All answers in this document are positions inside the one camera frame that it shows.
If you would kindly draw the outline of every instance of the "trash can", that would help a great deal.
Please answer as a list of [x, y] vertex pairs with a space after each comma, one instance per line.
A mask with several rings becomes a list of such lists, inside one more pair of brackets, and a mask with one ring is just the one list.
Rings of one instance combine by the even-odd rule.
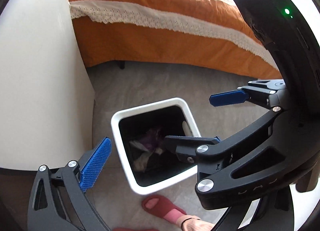
[[127, 180], [131, 189], [141, 195], [164, 189], [197, 173], [196, 165], [180, 162], [169, 151], [164, 151], [159, 157], [165, 160], [160, 167], [145, 172], [134, 170], [133, 162], [143, 151], [133, 147], [130, 142], [159, 126], [163, 136], [200, 137], [191, 111], [181, 98], [122, 110], [111, 119], [116, 147]]

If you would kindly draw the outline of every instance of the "trash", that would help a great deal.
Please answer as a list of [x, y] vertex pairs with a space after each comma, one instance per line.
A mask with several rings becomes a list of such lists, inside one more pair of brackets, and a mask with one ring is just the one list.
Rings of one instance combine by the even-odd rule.
[[133, 161], [133, 170], [134, 171], [142, 171], [145, 172], [147, 169], [154, 169], [156, 167], [148, 167], [148, 162], [151, 156], [153, 156], [154, 160], [159, 160], [158, 157], [163, 153], [163, 149], [160, 147], [157, 147], [153, 153], [151, 152], [144, 152], [143, 154], [140, 155], [138, 159]]
[[161, 127], [149, 129], [146, 134], [138, 140], [130, 141], [130, 145], [144, 152], [153, 152], [163, 143], [164, 136], [161, 136]]

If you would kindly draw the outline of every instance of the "bed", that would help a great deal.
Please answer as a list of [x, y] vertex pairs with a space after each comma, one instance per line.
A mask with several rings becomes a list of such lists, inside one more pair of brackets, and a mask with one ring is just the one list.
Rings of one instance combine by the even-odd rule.
[[190, 64], [281, 78], [233, 0], [69, 0], [86, 67], [111, 60]]

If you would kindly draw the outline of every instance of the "blue gripper pad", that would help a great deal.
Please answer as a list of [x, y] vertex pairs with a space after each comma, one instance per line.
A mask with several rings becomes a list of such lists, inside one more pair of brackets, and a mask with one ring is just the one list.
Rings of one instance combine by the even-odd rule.
[[241, 89], [212, 95], [209, 102], [213, 106], [240, 104], [249, 100], [249, 94]]
[[81, 171], [79, 185], [83, 192], [93, 187], [110, 154], [111, 141], [105, 138]]

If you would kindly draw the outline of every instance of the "pink slipper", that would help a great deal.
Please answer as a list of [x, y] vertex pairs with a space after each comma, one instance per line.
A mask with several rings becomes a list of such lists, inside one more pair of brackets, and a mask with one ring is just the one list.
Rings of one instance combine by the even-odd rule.
[[[128, 229], [128, 228], [122, 228], [122, 227], [117, 227], [113, 229], [112, 231], [135, 231], [133, 229]], [[156, 229], [145, 229], [145, 230], [137, 230], [137, 231], [158, 231]]]
[[[154, 198], [159, 199], [158, 203], [157, 203], [153, 208], [148, 209], [148, 208], [145, 206], [146, 203], [147, 203], [150, 199], [154, 199]], [[166, 214], [168, 214], [168, 213], [169, 213], [171, 210], [173, 210], [173, 209], [176, 209], [176, 210], [180, 211], [180, 212], [181, 212], [182, 214], [184, 214], [184, 215], [187, 214], [183, 209], [177, 207], [177, 206], [176, 206], [175, 204], [173, 204], [169, 199], [167, 199], [166, 197], [161, 196], [161, 195], [149, 196], [149, 197], [147, 197], [144, 201], [142, 201], [141, 205], [142, 205], [142, 208], [143, 208], [146, 212], [148, 212], [148, 213], [150, 213], [151, 215], [154, 215], [154, 216], [156, 216], [156, 217], [158, 217], [158, 218], [162, 218], [162, 219], [164, 218], [164, 216], [165, 216]]]

